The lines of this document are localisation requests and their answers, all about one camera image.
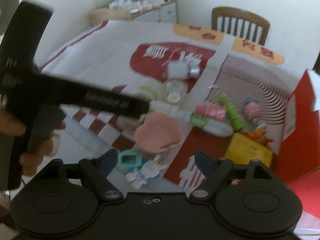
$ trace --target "yellow box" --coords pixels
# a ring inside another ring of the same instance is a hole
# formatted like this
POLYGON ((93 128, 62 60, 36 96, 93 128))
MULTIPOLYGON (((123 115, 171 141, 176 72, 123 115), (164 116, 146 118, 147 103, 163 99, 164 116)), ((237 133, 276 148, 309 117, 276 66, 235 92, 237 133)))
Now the yellow box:
POLYGON ((250 160, 257 159, 270 167, 272 151, 243 134, 235 133, 224 157, 236 164, 248 164, 250 160))

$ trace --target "green toy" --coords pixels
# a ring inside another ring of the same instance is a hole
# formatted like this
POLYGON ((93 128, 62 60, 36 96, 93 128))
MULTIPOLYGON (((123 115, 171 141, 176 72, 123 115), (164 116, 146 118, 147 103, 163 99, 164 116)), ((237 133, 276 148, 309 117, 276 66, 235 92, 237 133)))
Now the green toy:
POLYGON ((240 115, 236 110, 235 106, 231 103, 229 97, 226 94, 218 95, 218 102, 220 106, 224 106, 227 111, 227 117, 230 120, 230 124, 235 129, 236 132, 240 132, 244 126, 240 119, 240 115))

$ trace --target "white wall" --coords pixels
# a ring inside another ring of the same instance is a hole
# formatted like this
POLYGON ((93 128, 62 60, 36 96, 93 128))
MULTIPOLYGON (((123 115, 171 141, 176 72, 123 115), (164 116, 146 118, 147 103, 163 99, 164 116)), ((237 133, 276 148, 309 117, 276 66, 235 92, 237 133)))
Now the white wall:
POLYGON ((54 14, 39 44, 35 61, 41 65, 71 38, 91 27, 89 12, 95 0, 39 0, 54 8, 54 14))
POLYGON ((320 0, 178 0, 179 22, 211 28, 211 11, 231 6, 271 23, 265 46, 286 57, 292 71, 312 68, 320 49, 320 0))
MULTIPOLYGON (((51 52, 90 27, 88 13, 94 0, 40 0, 54 7, 36 54, 46 61, 51 52)), ((268 19, 271 29, 265 46, 290 62, 291 72, 312 68, 320 49, 320 0, 178 0, 180 23, 211 27, 211 10, 217 6, 243 8, 268 19)))

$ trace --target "screw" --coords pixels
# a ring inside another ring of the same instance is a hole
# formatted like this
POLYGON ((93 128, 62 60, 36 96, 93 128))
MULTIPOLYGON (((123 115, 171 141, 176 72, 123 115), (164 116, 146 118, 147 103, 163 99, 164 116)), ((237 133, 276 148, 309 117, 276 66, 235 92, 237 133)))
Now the screw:
POLYGON ((209 195, 209 193, 205 190, 198 189, 192 193, 196 198, 205 198, 209 195))
POLYGON ((152 204, 152 201, 150 199, 145 199, 143 201, 143 203, 146 204, 146 205, 150 205, 150 204, 152 204))
POLYGON ((152 202, 159 203, 159 202, 161 202, 161 198, 155 197, 152 199, 152 202))
POLYGON ((108 190, 106 193, 105 193, 105 196, 107 198, 118 198, 121 196, 121 193, 117 190, 108 190))

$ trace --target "white rabbit toy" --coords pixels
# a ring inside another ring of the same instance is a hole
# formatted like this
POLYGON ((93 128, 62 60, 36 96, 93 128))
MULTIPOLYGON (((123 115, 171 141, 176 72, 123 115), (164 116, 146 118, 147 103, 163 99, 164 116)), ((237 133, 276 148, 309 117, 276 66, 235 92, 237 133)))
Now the white rabbit toy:
POLYGON ((127 174, 127 181, 132 182, 132 186, 135 189, 140 188, 148 183, 148 180, 159 175, 161 170, 168 167, 166 164, 159 163, 160 155, 157 154, 153 160, 147 161, 140 170, 135 168, 133 172, 127 174))

